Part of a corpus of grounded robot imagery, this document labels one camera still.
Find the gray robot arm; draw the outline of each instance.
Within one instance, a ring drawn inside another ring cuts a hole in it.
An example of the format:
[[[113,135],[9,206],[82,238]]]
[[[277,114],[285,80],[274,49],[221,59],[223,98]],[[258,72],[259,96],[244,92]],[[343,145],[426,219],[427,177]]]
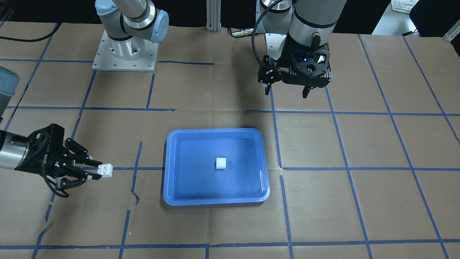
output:
[[[18,83],[19,77],[14,72],[0,66],[0,115]],[[95,166],[98,172],[87,172],[75,164]],[[57,124],[27,137],[0,130],[0,168],[38,174],[57,196],[64,198],[69,196],[66,189],[90,179],[110,177],[113,169],[110,164],[93,160],[88,150],[71,138],[64,141],[64,128]]]
[[[346,0],[262,0],[258,1],[258,20],[254,28],[236,31],[233,37],[251,35],[253,51],[260,63],[258,81],[268,95],[272,84],[283,81],[304,86],[303,98],[311,89],[323,88],[332,81],[328,41]],[[266,33],[267,43],[274,34],[282,35],[278,46],[267,44],[262,59],[255,50],[254,37]]]

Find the blue tray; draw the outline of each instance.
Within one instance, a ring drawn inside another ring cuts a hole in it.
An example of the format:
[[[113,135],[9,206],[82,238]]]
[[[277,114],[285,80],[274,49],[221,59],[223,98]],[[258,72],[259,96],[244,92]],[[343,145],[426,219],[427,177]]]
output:
[[[216,158],[226,168],[216,169]],[[163,198],[173,206],[262,202],[270,194],[257,129],[179,129],[166,146]]]

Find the cardboard surface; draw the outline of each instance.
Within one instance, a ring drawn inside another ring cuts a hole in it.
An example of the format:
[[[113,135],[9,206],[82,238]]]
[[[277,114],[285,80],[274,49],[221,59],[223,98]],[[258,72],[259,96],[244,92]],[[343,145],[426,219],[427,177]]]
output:
[[[0,35],[54,25],[5,22]],[[250,37],[170,27],[154,74],[94,72],[102,32],[63,24],[49,40],[0,40],[0,65],[20,75],[1,128],[57,123],[115,167],[68,199],[40,176],[0,170],[0,257],[459,257],[460,58],[449,43],[332,34],[334,79],[304,100],[281,82],[264,94]],[[243,127],[264,136],[268,200],[166,205],[167,135]]]

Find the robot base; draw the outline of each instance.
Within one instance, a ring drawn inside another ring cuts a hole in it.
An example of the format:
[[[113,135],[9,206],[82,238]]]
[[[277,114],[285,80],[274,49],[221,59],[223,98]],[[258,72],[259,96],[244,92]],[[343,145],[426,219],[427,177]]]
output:
[[[158,43],[145,41],[144,51],[136,53],[136,56],[133,55],[127,59],[118,58],[112,53],[112,50],[111,39],[104,31],[92,69],[98,71],[139,72],[153,72],[155,69],[158,57]]]

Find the cable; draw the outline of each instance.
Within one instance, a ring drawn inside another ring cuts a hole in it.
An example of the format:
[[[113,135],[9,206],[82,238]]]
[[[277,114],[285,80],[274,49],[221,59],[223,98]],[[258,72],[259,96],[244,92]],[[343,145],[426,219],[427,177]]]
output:
[[[68,197],[69,197],[69,194],[68,194],[66,191],[62,190],[62,191],[61,191],[62,194],[60,194],[60,193],[58,192],[58,190],[56,190],[56,189],[53,187],[53,185],[56,186],[56,183],[55,183],[55,182],[52,182],[52,181],[46,176],[46,164],[45,164],[44,162],[41,164],[41,177],[43,177],[43,179],[44,179],[45,182],[46,182],[46,185],[48,185],[48,187],[50,188],[50,190],[51,190],[54,194],[56,194],[56,196],[61,197],[61,198],[68,198]]]
[[[276,0],[275,2],[273,2],[273,4],[271,4],[269,7],[267,7],[267,9],[265,9],[259,16],[259,18],[257,19],[257,22],[256,24],[254,25],[254,30],[253,30],[253,33],[251,34],[251,44],[253,46],[253,53],[254,53],[254,57],[256,58],[257,62],[264,68],[266,69],[269,69],[269,70],[274,70],[275,67],[274,66],[271,66],[271,65],[267,65],[265,63],[263,63],[260,58],[259,58],[259,55],[257,54],[257,50],[256,50],[256,43],[255,43],[255,40],[256,40],[256,31],[257,31],[257,27],[259,26],[259,23],[260,21],[262,21],[262,18],[264,18],[265,14],[267,14],[274,6],[276,6],[277,4],[279,4],[281,1],[283,0]]]
[[[42,41],[42,40],[45,40],[45,39],[47,39],[47,38],[53,36],[53,34],[55,34],[55,33],[58,31],[58,29],[59,29],[59,27],[61,27],[61,25],[62,25],[62,23],[56,24],[56,26],[54,27],[54,30],[53,30],[50,34],[48,34],[48,35],[46,35],[46,36],[44,36],[44,37],[38,38],[38,39],[25,40],[25,39],[16,39],[16,38],[10,38],[10,37],[3,37],[3,36],[0,36],[0,39],[2,39],[2,40],[8,40],[8,41],[21,41],[21,42],[37,42],[37,41]]]

